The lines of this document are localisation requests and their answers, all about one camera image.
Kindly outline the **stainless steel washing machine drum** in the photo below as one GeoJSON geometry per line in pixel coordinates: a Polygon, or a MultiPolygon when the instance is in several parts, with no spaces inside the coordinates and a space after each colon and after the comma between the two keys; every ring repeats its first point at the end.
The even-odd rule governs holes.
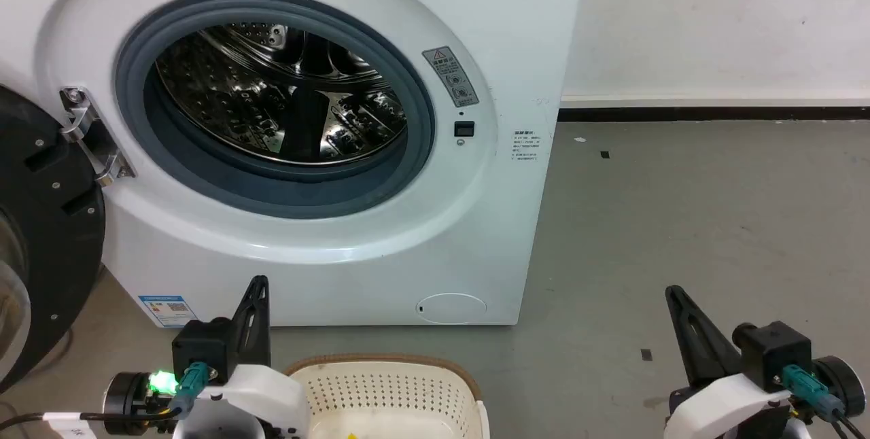
{"type": "Polygon", "coordinates": [[[193,31],[155,61],[186,119],[239,153],[286,166],[338,166],[403,138],[397,93],[339,43],[277,23],[193,31]]]}

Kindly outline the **round white filter cover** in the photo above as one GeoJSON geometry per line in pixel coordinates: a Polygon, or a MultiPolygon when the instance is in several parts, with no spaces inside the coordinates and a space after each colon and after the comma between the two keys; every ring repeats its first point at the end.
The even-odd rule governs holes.
{"type": "Polygon", "coordinates": [[[434,325],[476,325],[487,315],[487,303],[469,294],[441,293],[421,299],[415,310],[420,319],[434,325]]]}

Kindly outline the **cream perforated laundry basket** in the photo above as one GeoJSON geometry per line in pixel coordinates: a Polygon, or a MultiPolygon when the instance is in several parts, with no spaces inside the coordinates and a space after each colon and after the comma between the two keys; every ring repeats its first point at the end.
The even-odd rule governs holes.
{"type": "Polygon", "coordinates": [[[481,387],[447,359],[340,353],[286,374],[307,386],[309,439],[491,439],[481,387]]]}

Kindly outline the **small printed text sticker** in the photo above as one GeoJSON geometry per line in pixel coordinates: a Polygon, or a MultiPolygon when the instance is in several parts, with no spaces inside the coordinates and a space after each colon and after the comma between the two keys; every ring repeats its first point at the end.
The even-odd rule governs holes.
{"type": "Polygon", "coordinates": [[[510,159],[534,162],[540,157],[542,138],[534,130],[514,130],[510,142],[510,159]]]}

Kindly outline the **black wall baseboard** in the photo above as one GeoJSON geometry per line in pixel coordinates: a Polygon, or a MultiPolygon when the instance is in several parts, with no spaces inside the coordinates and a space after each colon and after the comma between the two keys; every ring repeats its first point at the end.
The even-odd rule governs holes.
{"type": "Polygon", "coordinates": [[[560,122],[852,121],[870,107],[596,107],[562,108],[560,122]]]}

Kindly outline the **black washing machine door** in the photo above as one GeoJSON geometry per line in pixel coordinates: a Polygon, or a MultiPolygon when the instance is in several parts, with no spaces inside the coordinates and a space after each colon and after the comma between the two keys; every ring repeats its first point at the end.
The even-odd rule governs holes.
{"type": "Polygon", "coordinates": [[[89,299],[105,242],[105,198],[83,149],[36,104],[0,86],[0,226],[12,245],[30,315],[0,393],[67,334],[89,299]]]}

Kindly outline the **blue white energy label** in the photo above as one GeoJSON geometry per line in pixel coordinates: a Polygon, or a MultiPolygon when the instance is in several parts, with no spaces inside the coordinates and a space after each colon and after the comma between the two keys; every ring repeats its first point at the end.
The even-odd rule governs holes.
{"type": "Polygon", "coordinates": [[[139,296],[139,300],[163,328],[182,328],[198,319],[182,296],[139,296]]]}

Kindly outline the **white front-load washing machine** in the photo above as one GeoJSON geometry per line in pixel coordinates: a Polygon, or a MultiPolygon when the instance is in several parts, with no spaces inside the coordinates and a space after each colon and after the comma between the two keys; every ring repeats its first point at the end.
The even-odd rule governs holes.
{"type": "Polygon", "coordinates": [[[579,0],[314,0],[360,19],[400,49],[437,115],[432,154],[387,203],[326,219],[243,212],[174,181],[120,113],[118,52],[139,21],[173,0],[0,0],[0,86],[59,126],[63,87],[90,93],[137,176],[101,188],[101,268],[139,296],[182,296],[196,318],[229,316],[268,277],[271,324],[422,326],[416,304],[461,293],[487,303],[477,325],[520,314],[579,0]],[[422,52],[449,46],[478,105],[454,106],[422,52]],[[455,121],[475,136],[455,138],[455,121]],[[542,138],[510,159],[514,130],[542,138]]]}

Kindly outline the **grey warning sticker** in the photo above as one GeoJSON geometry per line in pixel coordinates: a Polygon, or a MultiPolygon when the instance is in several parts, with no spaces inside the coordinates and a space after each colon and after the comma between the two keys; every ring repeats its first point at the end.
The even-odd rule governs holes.
{"type": "Polygon", "coordinates": [[[474,86],[449,46],[429,49],[421,54],[438,75],[455,107],[478,105],[474,86]]]}

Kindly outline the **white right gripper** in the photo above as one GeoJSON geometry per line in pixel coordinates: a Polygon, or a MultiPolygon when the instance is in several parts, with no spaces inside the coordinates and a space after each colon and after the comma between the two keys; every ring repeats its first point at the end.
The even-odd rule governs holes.
{"type": "Polygon", "coordinates": [[[704,389],[672,411],[664,439],[811,439],[791,392],[764,391],[740,374],[739,352],[683,287],[665,288],[665,300],[688,386],[704,389]]]}

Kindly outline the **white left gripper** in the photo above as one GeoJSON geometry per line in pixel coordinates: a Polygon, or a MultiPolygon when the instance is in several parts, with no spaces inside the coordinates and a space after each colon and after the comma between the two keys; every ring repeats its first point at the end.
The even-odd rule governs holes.
{"type": "Polygon", "coordinates": [[[307,386],[273,370],[269,279],[251,278],[232,318],[229,381],[205,387],[172,439],[309,439],[307,386]]]}

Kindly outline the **metal door hinge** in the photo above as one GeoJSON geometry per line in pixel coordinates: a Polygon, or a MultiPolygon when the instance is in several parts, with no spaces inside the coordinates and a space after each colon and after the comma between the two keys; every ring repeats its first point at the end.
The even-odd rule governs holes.
{"type": "Polygon", "coordinates": [[[135,178],[133,165],[115,141],[87,89],[63,87],[58,95],[67,115],[61,135],[83,150],[95,172],[97,185],[105,188],[119,179],[135,178]]]}

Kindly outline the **grey rubber door gasket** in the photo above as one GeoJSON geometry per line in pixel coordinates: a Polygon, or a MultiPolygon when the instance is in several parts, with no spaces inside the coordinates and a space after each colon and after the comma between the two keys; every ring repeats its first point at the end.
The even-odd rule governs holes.
{"type": "Polygon", "coordinates": [[[432,154],[437,115],[425,82],[400,49],[342,10],[314,0],[173,0],[142,18],[117,58],[119,111],[139,147],[174,181],[243,212],[316,220],[363,212],[411,185],[432,154]],[[252,158],[211,138],[177,110],[155,61],[193,31],[229,23],[289,25],[366,59],[403,105],[407,130],[378,154],[338,166],[286,166],[252,158]]]}

